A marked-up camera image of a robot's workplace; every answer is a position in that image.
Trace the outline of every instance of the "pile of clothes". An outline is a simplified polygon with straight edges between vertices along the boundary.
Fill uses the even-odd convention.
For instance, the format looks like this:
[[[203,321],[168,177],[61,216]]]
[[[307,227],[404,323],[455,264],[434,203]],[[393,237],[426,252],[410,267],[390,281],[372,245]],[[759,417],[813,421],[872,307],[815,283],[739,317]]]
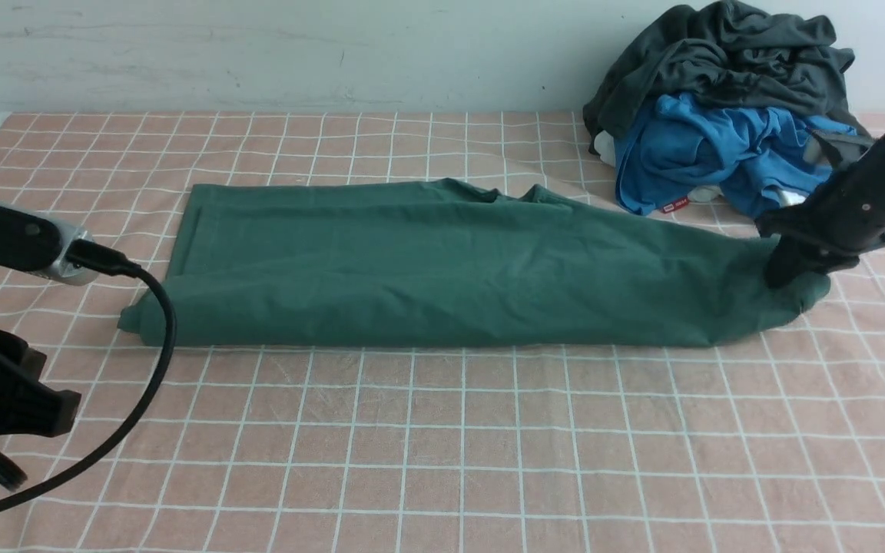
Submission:
[[[737,0],[667,10],[583,107],[591,153],[617,167],[619,204],[670,213],[722,195],[755,218],[804,199],[832,171],[809,157],[814,135],[871,143],[847,105],[854,54],[835,41],[824,15]]]

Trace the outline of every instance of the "red label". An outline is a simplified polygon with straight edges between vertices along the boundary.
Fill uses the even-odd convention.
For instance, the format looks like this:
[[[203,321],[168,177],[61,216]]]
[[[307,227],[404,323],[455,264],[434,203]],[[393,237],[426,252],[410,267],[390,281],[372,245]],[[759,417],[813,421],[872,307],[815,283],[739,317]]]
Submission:
[[[667,206],[661,207],[661,213],[669,214],[672,211],[680,210],[682,207],[685,207],[687,205],[688,205],[688,196],[685,196],[684,198],[682,198],[680,200],[675,200],[675,202],[671,202],[670,204],[667,204]]]

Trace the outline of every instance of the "folded green t-shirt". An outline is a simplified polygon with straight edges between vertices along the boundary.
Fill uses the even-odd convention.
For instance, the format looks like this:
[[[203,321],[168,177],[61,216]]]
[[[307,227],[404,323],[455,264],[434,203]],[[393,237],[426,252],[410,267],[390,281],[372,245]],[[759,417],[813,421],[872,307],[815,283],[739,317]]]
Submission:
[[[179,346],[713,346],[782,326],[829,290],[769,290],[776,241],[456,180],[194,186],[165,288]],[[150,293],[119,328],[157,346]]]

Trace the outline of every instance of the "blue shirt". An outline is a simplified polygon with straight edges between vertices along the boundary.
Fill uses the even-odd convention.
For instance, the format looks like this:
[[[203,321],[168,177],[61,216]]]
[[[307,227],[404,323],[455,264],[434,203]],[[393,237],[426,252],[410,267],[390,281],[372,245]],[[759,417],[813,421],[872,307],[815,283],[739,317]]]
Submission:
[[[800,118],[783,108],[703,108],[691,92],[662,95],[637,113],[617,140],[617,201],[649,214],[719,185],[735,209],[756,218],[780,207],[775,187],[807,196],[831,175],[804,161],[809,130],[856,134],[827,117]]]

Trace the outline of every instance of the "white wall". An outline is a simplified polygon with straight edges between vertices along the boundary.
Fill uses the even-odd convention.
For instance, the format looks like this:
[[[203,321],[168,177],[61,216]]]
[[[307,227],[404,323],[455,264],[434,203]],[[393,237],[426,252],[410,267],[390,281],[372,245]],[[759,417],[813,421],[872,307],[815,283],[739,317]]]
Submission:
[[[854,107],[885,109],[885,0],[752,3],[829,15]],[[0,110],[575,109],[673,4],[0,0]]]

